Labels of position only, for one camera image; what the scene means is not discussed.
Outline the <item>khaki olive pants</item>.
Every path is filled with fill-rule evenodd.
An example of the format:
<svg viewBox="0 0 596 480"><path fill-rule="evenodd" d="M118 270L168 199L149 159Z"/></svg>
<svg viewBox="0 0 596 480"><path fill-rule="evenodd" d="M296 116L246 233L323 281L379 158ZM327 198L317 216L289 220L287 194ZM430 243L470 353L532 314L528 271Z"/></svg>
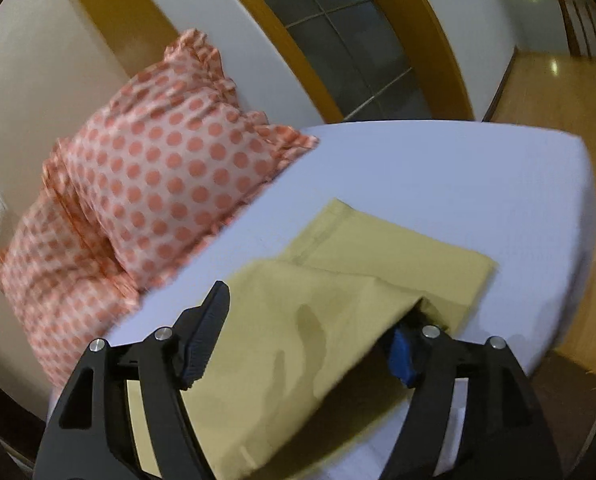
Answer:
<svg viewBox="0 0 596 480"><path fill-rule="evenodd" d="M281 255L226 281L218 343L183 396L213 472L264 466L415 307L458 328L494 270L478 252L329 202Z"/></svg>

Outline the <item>left polka dot pillow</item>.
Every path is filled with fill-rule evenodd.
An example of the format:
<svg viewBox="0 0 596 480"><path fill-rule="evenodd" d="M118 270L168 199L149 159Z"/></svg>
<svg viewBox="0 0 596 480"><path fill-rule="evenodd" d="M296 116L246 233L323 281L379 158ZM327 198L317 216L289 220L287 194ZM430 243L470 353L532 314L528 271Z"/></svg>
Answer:
<svg viewBox="0 0 596 480"><path fill-rule="evenodd" d="M74 200L43 190L0 251L0 289L54 388L91 340L140 306L106 238Z"/></svg>

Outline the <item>polka dot pillow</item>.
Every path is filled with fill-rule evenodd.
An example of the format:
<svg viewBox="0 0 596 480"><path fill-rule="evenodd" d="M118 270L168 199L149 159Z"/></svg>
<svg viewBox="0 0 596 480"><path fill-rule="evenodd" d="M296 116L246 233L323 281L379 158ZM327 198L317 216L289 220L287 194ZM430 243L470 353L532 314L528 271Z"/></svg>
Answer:
<svg viewBox="0 0 596 480"><path fill-rule="evenodd" d="M138 290L171 280L318 145L246 112L207 35L189 29L60 141L85 219Z"/></svg>
<svg viewBox="0 0 596 480"><path fill-rule="evenodd" d="M0 289L54 388L91 340L140 306L106 238L74 200L43 190L0 251Z"/></svg>

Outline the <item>bed with lavender sheet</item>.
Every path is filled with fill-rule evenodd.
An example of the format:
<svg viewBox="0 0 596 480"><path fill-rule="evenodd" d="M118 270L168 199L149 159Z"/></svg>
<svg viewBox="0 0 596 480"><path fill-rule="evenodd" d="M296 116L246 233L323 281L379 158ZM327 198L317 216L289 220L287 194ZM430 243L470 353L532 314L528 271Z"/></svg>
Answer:
<svg viewBox="0 0 596 480"><path fill-rule="evenodd" d="M330 201L492 258L460 336L504 338L526 372L567 332L588 279L596 197L578 136L490 122L350 122L287 169L176 280L108 334L130 344L217 280L279 254Z"/></svg>

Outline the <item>right polka dot pillow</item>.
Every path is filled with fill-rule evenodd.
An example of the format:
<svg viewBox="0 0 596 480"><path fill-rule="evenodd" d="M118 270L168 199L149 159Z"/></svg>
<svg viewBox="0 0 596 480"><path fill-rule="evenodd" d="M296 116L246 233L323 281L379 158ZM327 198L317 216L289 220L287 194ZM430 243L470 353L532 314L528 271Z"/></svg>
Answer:
<svg viewBox="0 0 596 480"><path fill-rule="evenodd" d="M171 280L318 145L246 112L207 35L189 29L60 141L85 219L138 290Z"/></svg>

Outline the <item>wooden framed glass door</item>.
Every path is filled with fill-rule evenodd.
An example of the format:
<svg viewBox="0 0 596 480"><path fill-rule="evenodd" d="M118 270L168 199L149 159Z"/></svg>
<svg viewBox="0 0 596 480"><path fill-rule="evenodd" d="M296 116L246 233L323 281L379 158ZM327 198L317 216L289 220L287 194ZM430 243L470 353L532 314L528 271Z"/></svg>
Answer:
<svg viewBox="0 0 596 480"><path fill-rule="evenodd" d="M238 0L326 122L475 115L428 0Z"/></svg>

